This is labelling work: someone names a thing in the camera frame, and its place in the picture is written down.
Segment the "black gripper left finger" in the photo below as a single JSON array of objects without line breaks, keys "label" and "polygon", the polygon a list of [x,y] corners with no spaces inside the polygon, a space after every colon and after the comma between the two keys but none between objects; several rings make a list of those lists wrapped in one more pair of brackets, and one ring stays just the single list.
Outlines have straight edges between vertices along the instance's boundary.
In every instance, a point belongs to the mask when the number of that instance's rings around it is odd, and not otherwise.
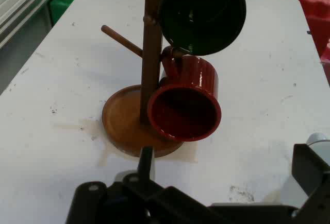
[{"label": "black gripper left finger", "polygon": [[154,150],[141,149],[137,171],[106,186],[81,184],[67,223],[213,223],[214,213],[188,195],[151,179]]}]

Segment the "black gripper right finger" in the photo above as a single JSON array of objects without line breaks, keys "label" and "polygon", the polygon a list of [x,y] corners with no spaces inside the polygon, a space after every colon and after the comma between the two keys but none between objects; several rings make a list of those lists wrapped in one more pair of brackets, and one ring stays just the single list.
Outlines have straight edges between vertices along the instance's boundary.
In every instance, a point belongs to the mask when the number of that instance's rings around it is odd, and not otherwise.
[{"label": "black gripper right finger", "polygon": [[308,145],[295,144],[292,176],[308,196],[294,223],[329,223],[329,165]]}]

